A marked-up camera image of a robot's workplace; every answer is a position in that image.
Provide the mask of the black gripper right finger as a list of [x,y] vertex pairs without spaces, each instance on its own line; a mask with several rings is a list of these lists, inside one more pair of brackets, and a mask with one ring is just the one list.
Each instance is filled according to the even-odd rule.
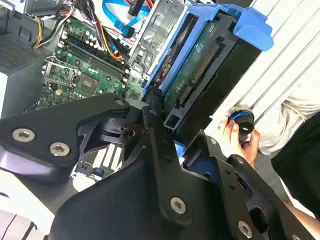
[[221,240],[313,239],[246,160],[235,154],[225,158],[204,131],[188,145],[184,166],[215,188],[208,204]]

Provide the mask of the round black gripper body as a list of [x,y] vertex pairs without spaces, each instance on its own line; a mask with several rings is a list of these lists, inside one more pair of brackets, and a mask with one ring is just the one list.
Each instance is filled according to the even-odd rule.
[[52,240],[230,240],[217,185],[180,170],[174,177],[186,185],[189,226],[159,223],[152,213],[146,165],[137,162],[74,195],[58,210]]

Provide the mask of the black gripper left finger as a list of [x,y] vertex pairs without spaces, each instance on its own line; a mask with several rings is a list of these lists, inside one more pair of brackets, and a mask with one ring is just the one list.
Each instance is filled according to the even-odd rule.
[[82,156],[112,142],[125,146],[126,160],[116,173],[145,164],[152,214],[159,222],[193,220],[187,187],[174,180],[182,170],[175,145],[155,102],[138,109],[108,93],[2,119],[0,166],[43,184],[62,185]]

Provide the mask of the person's hand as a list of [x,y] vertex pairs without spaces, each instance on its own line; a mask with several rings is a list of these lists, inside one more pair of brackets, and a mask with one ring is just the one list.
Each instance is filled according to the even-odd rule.
[[250,134],[250,141],[243,146],[239,141],[240,128],[234,120],[222,119],[218,126],[217,141],[222,154],[228,158],[230,155],[239,155],[244,158],[252,168],[255,168],[255,159],[259,150],[260,133],[255,129]]

